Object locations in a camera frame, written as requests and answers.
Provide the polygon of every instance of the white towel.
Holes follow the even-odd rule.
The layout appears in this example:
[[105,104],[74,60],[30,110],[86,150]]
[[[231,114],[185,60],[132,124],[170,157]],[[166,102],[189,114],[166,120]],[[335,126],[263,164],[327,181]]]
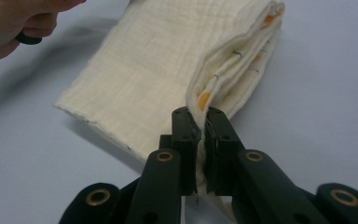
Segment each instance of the white towel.
[[[135,0],[56,106],[141,161],[187,105],[231,118],[262,77],[284,11],[271,0]],[[203,148],[199,147],[198,180]]]

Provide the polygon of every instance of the cream cloth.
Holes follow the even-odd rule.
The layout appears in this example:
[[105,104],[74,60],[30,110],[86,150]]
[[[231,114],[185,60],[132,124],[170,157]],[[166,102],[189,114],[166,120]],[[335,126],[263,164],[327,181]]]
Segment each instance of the cream cloth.
[[[283,4],[270,0],[136,0],[56,103],[141,161],[187,105],[231,118],[264,73]],[[198,180],[203,183],[203,146]]]

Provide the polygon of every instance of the table surface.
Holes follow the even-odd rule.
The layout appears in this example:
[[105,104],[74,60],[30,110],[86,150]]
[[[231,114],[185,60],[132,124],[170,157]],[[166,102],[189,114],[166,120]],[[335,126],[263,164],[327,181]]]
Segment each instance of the table surface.
[[[245,107],[232,119],[247,148],[267,152],[293,182],[358,189],[358,1],[287,0],[280,41]],[[143,165],[53,106],[128,1],[88,1],[63,12],[55,33],[0,61],[0,224],[58,223],[86,186],[122,188]],[[187,223],[225,223],[186,203]]]

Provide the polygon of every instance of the folded cloth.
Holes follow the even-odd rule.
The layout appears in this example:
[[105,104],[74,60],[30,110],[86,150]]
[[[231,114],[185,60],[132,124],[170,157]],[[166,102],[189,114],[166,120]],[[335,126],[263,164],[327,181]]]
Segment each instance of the folded cloth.
[[[283,3],[135,0],[56,106],[141,161],[187,105],[203,130],[207,108],[231,118],[262,77]],[[202,144],[198,180],[203,182]]]

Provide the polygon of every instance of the gauze fabric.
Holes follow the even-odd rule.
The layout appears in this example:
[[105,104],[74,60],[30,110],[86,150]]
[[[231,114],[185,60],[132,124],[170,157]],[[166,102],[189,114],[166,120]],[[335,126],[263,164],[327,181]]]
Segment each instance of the gauze fabric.
[[[202,130],[209,106],[231,118],[262,77],[283,3],[136,0],[56,106],[145,161],[186,105]],[[202,140],[197,179],[203,185]]]

